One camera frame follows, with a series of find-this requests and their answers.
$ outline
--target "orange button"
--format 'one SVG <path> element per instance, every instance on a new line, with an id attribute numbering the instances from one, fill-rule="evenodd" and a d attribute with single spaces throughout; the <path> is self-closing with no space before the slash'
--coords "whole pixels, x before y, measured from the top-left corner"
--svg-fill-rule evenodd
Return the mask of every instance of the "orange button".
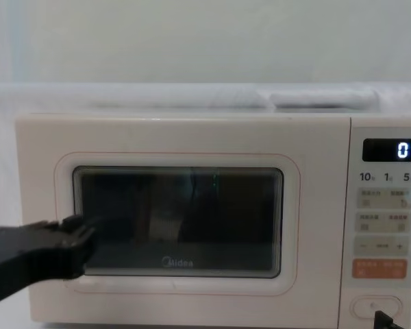
<path id="1" fill-rule="evenodd" d="M 405 259 L 353 260 L 353 277 L 356 279 L 403 279 L 406 277 L 408 262 Z"/>

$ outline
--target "button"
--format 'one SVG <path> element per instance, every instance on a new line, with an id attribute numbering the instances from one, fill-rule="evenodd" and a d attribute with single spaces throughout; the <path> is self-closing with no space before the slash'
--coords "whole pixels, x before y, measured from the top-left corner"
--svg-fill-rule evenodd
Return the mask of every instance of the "button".
<path id="1" fill-rule="evenodd" d="M 404 233 L 410 231 L 411 214 L 408 212 L 394 212 L 386 214 L 385 232 Z"/>
<path id="2" fill-rule="evenodd" d="M 357 236 L 354 253 L 356 256 L 406 256 L 409 242 L 407 236 Z"/>
<path id="3" fill-rule="evenodd" d="M 385 232 L 384 214 L 380 212 L 359 212 L 356 215 L 356 232 Z"/>
<path id="4" fill-rule="evenodd" d="M 409 212 L 359 212 L 355 231 L 362 233 L 406 233 L 410 231 Z"/>
<path id="5" fill-rule="evenodd" d="M 360 188 L 358 208 L 411 209 L 411 190 L 408 188 Z"/>
<path id="6" fill-rule="evenodd" d="M 404 279 L 408 268 L 406 259 L 353 260 L 352 276 L 355 279 Z"/>
<path id="7" fill-rule="evenodd" d="M 389 317 L 397 317 L 402 311 L 402 303 L 394 296 L 359 297 L 351 303 L 352 315 L 360 319 L 373 319 L 377 310 Z"/>

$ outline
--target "white tabletop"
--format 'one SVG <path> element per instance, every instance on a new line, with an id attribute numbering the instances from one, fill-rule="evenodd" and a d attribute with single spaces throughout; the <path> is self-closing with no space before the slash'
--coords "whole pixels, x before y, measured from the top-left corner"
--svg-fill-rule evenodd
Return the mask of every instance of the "white tabletop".
<path id="1" fill-rule="evenodd" d="M 91 324 L 39 324 L 30 319 L 27 289 L 0 302 L 0 329 L 126 329 L 132 326 L 104 326 Z"/>

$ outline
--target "white backdrop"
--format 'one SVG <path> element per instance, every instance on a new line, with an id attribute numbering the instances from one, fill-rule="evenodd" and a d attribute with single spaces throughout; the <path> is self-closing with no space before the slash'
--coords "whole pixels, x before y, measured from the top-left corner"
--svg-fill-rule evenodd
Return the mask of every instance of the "white backdrop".
<path id="1" fill-rule="evenodd" d="M 0 0 L 0 81 L 411 81 L 411 0 Z"/>

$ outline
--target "door release button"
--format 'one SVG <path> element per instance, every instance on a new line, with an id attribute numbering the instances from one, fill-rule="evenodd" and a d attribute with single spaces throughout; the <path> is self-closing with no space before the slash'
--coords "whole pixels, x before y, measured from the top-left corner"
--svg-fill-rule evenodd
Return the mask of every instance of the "door release button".
<path id="1" fill-rule="evenodd" d="M 351 303 L 352 315 L 360 319 L 373 319 L 377 310 L 396 317 L 402 311 L 402 303 L 394 296 L 358 297 Z"/>

